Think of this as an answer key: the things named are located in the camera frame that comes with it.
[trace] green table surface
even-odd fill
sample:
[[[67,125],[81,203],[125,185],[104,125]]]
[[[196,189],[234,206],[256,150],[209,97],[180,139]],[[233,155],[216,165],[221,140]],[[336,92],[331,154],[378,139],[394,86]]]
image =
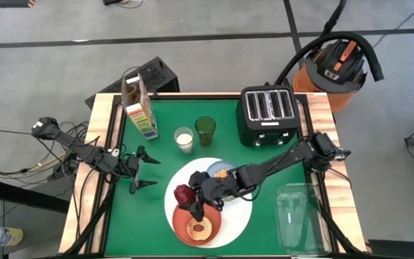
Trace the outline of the green table surface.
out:
[[[262,186],[259,198],[253,201],[252,215],[241,235],[223,247],[204,249],[188,246],[175,236],[164,211],[164,196],[172,176],[186,163],[205,157],[220,158],[236,165],[261,163],[280,153],[284,147],[245,147],[237,134],[237,100],[154,100],[159,138],[146,141],[126,118],[122,143],[126,153],[144,145],[148,154],[160,165],[143,163],[140,179],[157,181],[155,186],[129,193],[130,181],[120,180],[115,189],[106,255],[285,255],[276,227],[276,190],[287,183],[305,183],[303,167],[294,165],[269,177]],[[193,152],[185,155],[173,139],[179,127],[191,128],[201,116],[215,119],[217,128],[213,144],[202,147],[195,136]]]

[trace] white plate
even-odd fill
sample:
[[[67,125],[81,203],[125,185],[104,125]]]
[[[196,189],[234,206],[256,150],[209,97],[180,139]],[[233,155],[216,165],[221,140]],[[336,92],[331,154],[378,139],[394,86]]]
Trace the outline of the white plate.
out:
[[[220,161],[218,158],[199,158],[187,163],[183,166],[170,180],[167,190],[165,191],[164,209],[165,216],[172,227],[172,217],[175,207],[178,205],[173,191],[180,184],[188,185],[190,176],[196,171],[206,171],[207,168]],[[248,199],[252,198],[251,194],[245,196]],[[201,245],[201,248],[215,248],[228,245],[233,242],[242,231],[245,230],[247,223],[249,222],[250,215],[252,215],[252,203],[250,201],[244,201],[243,199],[235,199],[224,203],[223,211],[221,212],[221,227],[217,236],[205,245]]]

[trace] glass of milk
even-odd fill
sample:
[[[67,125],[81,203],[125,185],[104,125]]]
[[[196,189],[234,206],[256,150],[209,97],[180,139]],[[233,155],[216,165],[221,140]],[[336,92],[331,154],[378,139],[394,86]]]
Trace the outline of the glass of milk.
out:
[[[173,134],[178,147],[185,153],[191,153],[193,150],[193,131],[188,127],[179,127]]]

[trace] vacuum hose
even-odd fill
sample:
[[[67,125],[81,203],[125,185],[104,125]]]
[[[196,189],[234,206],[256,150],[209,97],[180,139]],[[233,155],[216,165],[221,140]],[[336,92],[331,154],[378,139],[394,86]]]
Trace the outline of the vacuum hose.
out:
[[[330,40],[355,41],[360,46],[360,48],[365,54],[365,57],[367,58],[374,81],[380,81],[385,78],[382,74],[381,65],[378,62],[377,55],[374,53],[373,47],[368,43],[368,41],[365,38],[353,32],[331,32],[327,35],[321,36],[313,40],[300,51],[298,51],[298,53],[296,53],[292,60],[287,64],[287,66],[285,66],[284,70],[277,78],[275,85],[281,85],[284,81],[284,78],[288,75],[293,66],[296,65],[296,63],[300,59],[304,58],[304,56],[307,53],[309,53],[313,48],[322,45],[323,43],[328,42]]]

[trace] bagel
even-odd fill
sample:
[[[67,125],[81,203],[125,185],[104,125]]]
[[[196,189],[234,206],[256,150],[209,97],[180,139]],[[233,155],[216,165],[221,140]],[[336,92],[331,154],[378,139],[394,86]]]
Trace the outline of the bagel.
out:
[[[212,234],[212,223],[207,217],[204,217],[201,222],[191,219],[186,225],[186,232],[193,240],[206,240]]]

